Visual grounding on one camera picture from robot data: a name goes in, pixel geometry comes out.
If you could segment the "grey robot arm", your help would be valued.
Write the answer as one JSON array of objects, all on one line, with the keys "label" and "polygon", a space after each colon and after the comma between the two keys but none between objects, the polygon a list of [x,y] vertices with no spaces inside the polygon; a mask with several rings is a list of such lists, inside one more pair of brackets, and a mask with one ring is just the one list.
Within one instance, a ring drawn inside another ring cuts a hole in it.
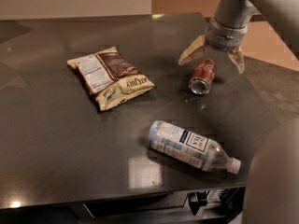
[{"label": "grey robot arm", "polygon": [[[230,51],[241,45],[247,24],[260,12],[293,54],[299,47],[299,0],[221,0],[203,39],[180,55],[183,65],[205,54],[205,45]],[[242,224],[299,224],[299,118],[265,139],[249,169]]]}]

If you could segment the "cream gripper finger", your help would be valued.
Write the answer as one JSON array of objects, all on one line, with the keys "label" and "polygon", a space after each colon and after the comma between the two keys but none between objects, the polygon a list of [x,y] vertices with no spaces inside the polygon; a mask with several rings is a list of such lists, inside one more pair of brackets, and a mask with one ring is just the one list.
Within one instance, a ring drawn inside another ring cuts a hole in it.
[{"label": "cream gripper finger", "polygon": [[178,59],[178,64],[184,65],[204,55],[206,55],[206,37],[204,35],[199,35],[181,53]]},{"label": "cream gripper finger", "polygon": [[238,72],[240,74],[243,74],[245,71],[245,63],[242,48],[237,47],[236,49],[230,50],[228,52],[228,56],[232,63],[236,66]]}]

